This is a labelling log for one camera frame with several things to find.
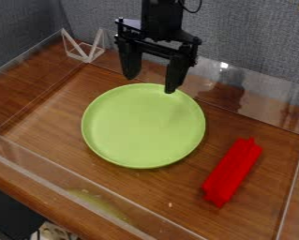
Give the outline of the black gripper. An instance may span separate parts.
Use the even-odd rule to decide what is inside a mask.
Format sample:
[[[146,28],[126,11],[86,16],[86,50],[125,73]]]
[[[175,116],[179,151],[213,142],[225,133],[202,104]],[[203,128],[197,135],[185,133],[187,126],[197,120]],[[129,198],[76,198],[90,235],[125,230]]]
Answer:
[[[174,93],[195,65],[202,39],[183,29],[182,17],[118,18],[115,23],[115,43],[126,78],[133,80],[139,75],[145,53],[169,59],[165,91]]]

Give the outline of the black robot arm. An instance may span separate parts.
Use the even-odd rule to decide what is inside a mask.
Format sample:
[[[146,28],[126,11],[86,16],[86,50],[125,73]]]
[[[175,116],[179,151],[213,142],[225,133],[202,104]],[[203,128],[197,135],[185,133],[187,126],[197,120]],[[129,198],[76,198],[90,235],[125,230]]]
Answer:
[[[143,54],[170,60],[165,92],[171,94],[183,84],[190,67],[197,64],[202,39],[182,29],[186,0],[142,0],[142,19],[119,17],[115,20],[118,46],[123,74],[133,80],[142,70]]]

